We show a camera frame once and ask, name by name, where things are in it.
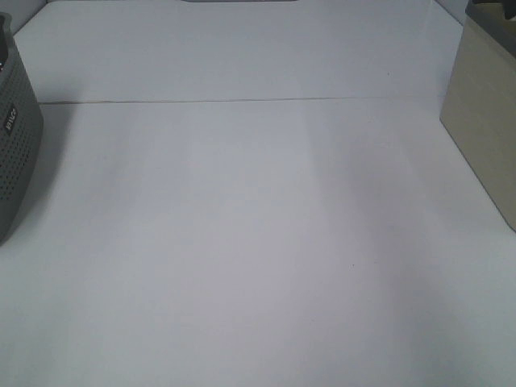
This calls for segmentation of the beige box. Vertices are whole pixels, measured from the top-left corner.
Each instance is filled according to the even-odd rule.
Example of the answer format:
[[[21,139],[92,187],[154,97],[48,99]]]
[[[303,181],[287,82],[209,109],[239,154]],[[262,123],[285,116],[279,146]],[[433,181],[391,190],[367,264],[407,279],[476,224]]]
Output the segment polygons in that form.
[[[515,227],[515,3],[470,1],[440,121]]]

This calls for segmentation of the grey perforated plastic basket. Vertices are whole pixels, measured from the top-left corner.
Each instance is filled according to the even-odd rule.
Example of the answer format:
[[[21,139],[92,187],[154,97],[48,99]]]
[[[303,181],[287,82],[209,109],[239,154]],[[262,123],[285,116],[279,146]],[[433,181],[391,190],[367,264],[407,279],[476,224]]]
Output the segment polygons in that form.
[[[35,169],[44,118],[10,28],[1,13],[1,240],[19,212]]]

